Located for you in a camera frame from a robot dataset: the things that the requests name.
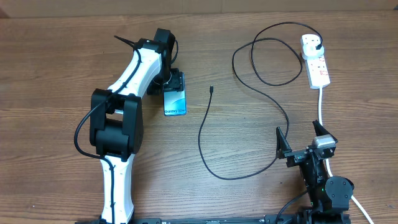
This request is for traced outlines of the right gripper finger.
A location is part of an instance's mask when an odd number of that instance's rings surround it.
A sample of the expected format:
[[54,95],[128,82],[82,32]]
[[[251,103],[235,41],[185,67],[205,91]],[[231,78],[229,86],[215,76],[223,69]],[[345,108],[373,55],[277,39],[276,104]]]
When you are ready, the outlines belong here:
[[315,134],[317,136],[330,135],[336,143],[338,142],[337,138],[335,138],[334,135],[332,135],[329,131],[327,131],[323,127],[323,125],[320,124],[320,122],[318,120],[315,120],[312,123],[313,123],[313,127],[314,127],[314,130],[315,130]]
[[289,146],[280,127],[276,128],[276,136],[277,136],[276,157],[285,157],[285,154],[292,152],[292,149]]

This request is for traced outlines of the blue Galaxy smartphone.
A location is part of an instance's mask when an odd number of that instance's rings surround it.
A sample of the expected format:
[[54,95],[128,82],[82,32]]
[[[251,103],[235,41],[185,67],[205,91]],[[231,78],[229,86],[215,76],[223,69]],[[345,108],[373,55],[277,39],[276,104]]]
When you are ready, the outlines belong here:
[[164,115],[180,116],[187,113],[185,88],[183,91],[164,93]]

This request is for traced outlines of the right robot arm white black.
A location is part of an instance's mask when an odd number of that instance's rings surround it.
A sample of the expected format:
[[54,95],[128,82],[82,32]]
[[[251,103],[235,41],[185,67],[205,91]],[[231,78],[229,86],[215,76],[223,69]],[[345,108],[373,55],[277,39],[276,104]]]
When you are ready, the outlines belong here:
[[[281,208],[276,223],[350,223],[349,201],[353,196],[354,184],[342,176],[330,176],[324,162],[334,156],[338,142],[319,121],[313,122],[316,136],[311,145],[300,151],[293,151],[280,128],[276,129],[278,159],[286,159],[287,167],[298,166],[306,190]],[[283,216],[292,203],[307,194],[311,206],[300,207],[297,213]]]

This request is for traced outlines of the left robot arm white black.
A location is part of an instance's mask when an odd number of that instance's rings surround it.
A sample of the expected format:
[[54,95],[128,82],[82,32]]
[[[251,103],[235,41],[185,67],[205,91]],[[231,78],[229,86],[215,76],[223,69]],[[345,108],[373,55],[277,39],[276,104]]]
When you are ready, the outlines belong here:
[[157,29],[152,40],[125,40],[133,57],[123,74],[106,90],[91,96],[90,144],[104,176],[104,207],[97,223],[132,223],[132,168],[144,138],[142,98],[163,95],[164,115],[187,112],[185,75],[171,65],[178,42],[170,30]]

